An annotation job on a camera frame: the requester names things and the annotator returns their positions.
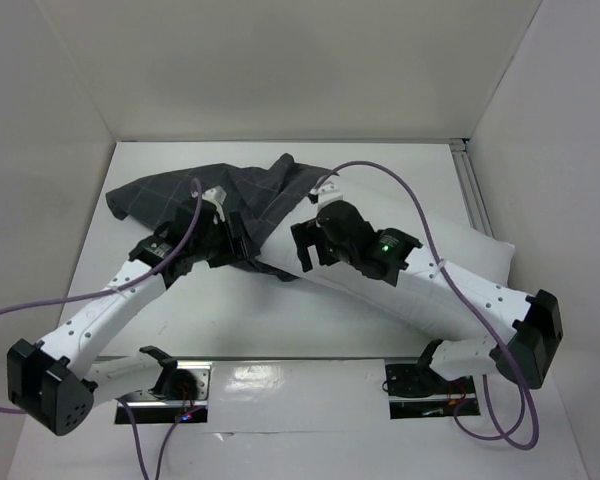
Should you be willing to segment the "dark grey checked pillowcase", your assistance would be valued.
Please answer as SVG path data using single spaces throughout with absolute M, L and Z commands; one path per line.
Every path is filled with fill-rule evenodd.
M 155 230 L 173 219 L 178 205 L 191 196 L 191 180 L 196 178 L 204 191 L 220 187 L 226 192 L 224 209 L 239 213 L 249 237 L 261 246 L 326 173 L 285 153 L 267 169 L 218 163 L 146 176 L 109 191 L 105 198 L 116 219 L 131 217 Z

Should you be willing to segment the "white pillow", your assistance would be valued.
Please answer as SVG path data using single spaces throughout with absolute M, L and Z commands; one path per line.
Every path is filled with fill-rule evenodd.
M 417 211 L 408 197 L 394 199 L 366 185 L 334 178 L 345 201 L 353 204 L 376 230 L 396 228 L 420 242 L 426 240 Z M 276 227 L 261 248 L 260 261 L 319 285 L 339 290 L 393 314 L 435 339 L 464 340 L 486 334 L 486 329 L 449 288 L 428 247 L 415 249 L 407 258 L 395 286 L 364 277 L 350 265 L 315 264 L 304 273 L 296 253 L 291 226 L 310 220 L 316 207 L 302 200 Z M 444 270 L 464 296 L 477 307 L 499 336 L 514 334 L 505 313 L 504 297 L 513 245 L 494 240 L 476 230 L 436 214 L 426 216 Z

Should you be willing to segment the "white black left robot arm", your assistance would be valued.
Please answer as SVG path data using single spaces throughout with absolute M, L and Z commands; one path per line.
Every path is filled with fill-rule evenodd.
M 221 188 L 188 198 L 172 220 L 140 241 L 99 298 L 35 343 L 7 353 L 9 400 L 57 436 L 75 430 L 101 403 L 145 390 L 156 399 L 176 390 L 177 360 L 155 346 L 101 362 L 103 349 L 194 264 L 212 268 L 258 255 L 238 212 L 224 208 Z

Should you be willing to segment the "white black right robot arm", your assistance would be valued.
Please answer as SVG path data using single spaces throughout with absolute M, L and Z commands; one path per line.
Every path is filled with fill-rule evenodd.
M 304 273 L 394 312 L 431 336 L 416 369 L 424 390 L 495 373 L 529 389 L 543 385 L 564 335 L 552 293 L 512 290 L 437 259 L 401 230 L 374 229 L 343 200 L 292 225 L 291 235 Z

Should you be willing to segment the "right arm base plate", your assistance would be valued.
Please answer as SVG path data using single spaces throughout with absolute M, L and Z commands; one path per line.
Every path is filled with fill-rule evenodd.
M 480 416 L 476 387 L 472 377 L 448 381 L 415 363 L 388 363 L 381 385 L 388 396 L 392 420 Z

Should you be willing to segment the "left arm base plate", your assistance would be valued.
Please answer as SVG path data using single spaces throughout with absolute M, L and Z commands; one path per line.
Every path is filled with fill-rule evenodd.
M 138 425 L 167 425 L 176 419 L 203 424 L 208 420 L 211 374 L 209 362 L 180 361 L 158 388 L 136 391 L 123 399 Z

